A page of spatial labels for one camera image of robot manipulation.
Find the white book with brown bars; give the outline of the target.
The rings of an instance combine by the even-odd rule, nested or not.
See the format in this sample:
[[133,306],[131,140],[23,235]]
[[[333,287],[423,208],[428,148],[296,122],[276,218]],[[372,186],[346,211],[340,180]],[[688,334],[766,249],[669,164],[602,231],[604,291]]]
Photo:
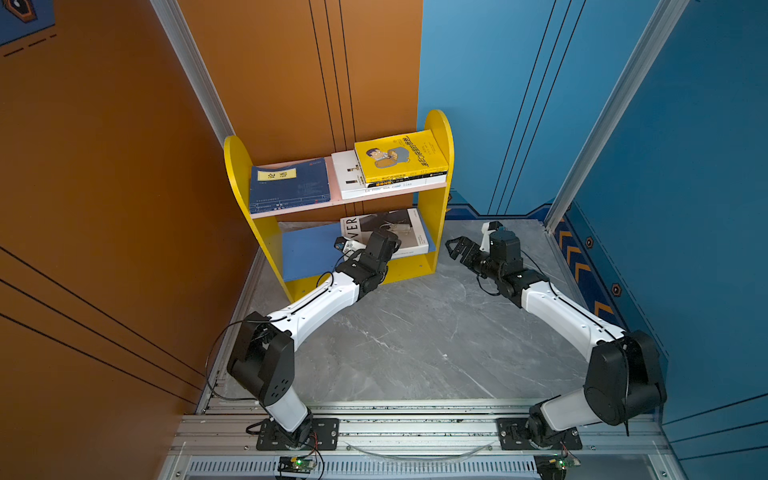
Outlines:
[[385,195],[413,193],[425,187],[441,186],[447,175],[408,179],[388,185],[368,187],[356,154],[352,151],[333,153],[333,168],[336,174],[340,196],[343,200],[362,200]]

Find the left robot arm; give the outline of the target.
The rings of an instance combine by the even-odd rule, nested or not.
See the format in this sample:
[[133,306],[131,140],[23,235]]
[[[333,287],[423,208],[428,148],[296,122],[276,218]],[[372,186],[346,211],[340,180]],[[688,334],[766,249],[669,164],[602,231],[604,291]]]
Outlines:
[[293,388],[295,352],[331,317],[377,289],[400,245],[396,234],[377,229],[362,251],[341,262],[309,294],[241,322],[227,372],[267,411],[290,447],[303,446],[312,434],[312,412]]

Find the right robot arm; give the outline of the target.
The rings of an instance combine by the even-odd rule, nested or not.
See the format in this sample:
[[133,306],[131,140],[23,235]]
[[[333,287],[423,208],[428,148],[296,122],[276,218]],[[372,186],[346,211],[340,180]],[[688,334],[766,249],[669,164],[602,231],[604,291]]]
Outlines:
[[536,266],[526,267],[517,235],[498,222],[483,227],[481,242],[466,236],[445,243],[450,257],[490,279],[496,295],[538,317],[587,361],[583,386],[539,402],[510,435],[538,449],[564,446],[580,426],[626,425],[662,406],[667,391],[660,353],[651,336],[600,319],[567,297]]

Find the dark blue book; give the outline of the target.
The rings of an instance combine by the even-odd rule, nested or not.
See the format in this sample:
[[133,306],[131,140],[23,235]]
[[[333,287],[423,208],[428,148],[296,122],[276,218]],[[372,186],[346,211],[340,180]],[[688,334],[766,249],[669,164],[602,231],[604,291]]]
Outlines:
[[326,203],[330,200],[330,184],[323,158],[282,168],[251,169],[251,214]]

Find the yellow cartoon cover book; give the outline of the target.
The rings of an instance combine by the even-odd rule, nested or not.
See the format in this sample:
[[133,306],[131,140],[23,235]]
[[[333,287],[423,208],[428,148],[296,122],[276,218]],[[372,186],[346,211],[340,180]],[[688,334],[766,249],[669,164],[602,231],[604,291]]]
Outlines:
[[366,183],[448,172],[448,162],[428,131],[392,135],[354,144]]

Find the black book with orange title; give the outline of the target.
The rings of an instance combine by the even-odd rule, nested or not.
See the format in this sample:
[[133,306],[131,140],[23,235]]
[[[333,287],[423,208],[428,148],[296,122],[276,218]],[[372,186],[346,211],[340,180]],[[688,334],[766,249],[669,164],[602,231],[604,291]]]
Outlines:
[[446,175],[447,175],[447,171],[428,173],[428,174],[417,175],[412,177],[402,177],[402,178],[396,178],[396,179],[390,179],[390,180],[381,180],[381,181],[368,183],[366,185],[366,188],[375,188],[380,186],[388,186],[388,185],[393,185],[398,183],[404,183],[404,182],[416,181],[416,180],[425,180],[425,179],[428,181],[431,181],[433,178],[437,178],[438,179],[437,181],[439,182],[440,181],[439,179],[442,177],[445,177]]

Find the grey white photo book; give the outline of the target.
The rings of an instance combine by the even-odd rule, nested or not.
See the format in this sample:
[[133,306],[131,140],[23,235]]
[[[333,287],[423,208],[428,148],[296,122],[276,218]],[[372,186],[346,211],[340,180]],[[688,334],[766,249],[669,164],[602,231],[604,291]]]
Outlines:
[[365,246],[376,229],[389,230],[401,240],[392,256],[400,259],[429,252],[429,240],[416,208],[345,217],[340,220],[341,236]]

